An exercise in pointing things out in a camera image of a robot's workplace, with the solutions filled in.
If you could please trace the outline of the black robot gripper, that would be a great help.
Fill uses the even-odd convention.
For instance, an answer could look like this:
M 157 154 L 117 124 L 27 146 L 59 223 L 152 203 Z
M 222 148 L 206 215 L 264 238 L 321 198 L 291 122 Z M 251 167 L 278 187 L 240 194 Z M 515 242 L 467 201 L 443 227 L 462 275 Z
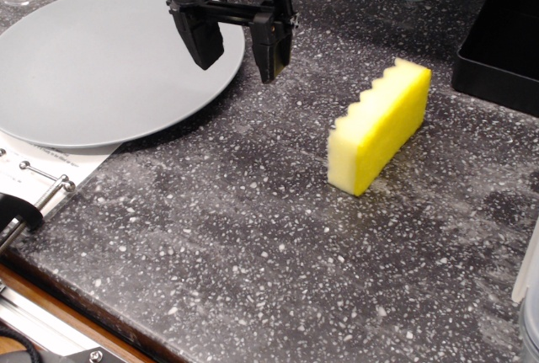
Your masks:
M 224 53 L 217 22 L 249 24 L 262 83 L 273 82 L 290 63 L 297 18 L 291 0 L 168 0 L 168 6 L 188 52 L 203 70 Z

